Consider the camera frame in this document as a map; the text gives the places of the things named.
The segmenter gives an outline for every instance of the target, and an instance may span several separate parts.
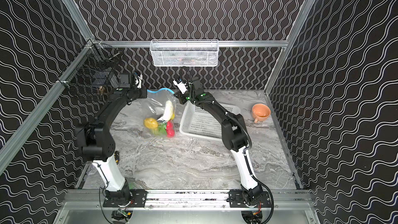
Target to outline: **clear plastic bag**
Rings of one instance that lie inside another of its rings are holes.
[[[176,134],[173,119],[176,111],[174,92],[168,88],[148,90],[147,100],[142,104],[145,130],[151,135],[172,138]]]

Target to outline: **black mounting plate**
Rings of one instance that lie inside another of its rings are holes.
[[[243,202],[243,195],[241,190],[231,190],[228,193],[229,197],[232,200],[229,202],[230,208],[249,208]],[[270,208],[271,207],[271,200],[269,200],[269,194],[266,191],[263,191],[259,201],[261,201],[262,208]]]
[[[143,189],[130,189],[130,194],[132,197],[132,204],[128,206],[129,208],[143,208],[145,207],[145,202],[147,201],[147,193]],[[125,206],[128,204],[125,198],[105,198],[103,202],[104,208],[119,208],[120,206]]]

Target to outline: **perforated basket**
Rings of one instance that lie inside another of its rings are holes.
[[[218,40],[152,40],[149,51],[157,67],[218,65]]]
[[[240,114],[240,108],[237,106],[221,105],[233,114]],[[182,114],[180,132],[193,138],[222,141],[220,123],[210,113],[191,102],[187,102]]]

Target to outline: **orange cup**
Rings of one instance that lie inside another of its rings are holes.
[[[254,123],[266,120],[270,114],[270,108],[264,104],[255,104],[251,109],[251,115],[254,118]]]

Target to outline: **yellow toy fruit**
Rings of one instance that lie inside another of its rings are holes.
[[[146,118],[144,119],[144,126],[148,129],[155,129],[158,127],[158,122],[154,118]]]

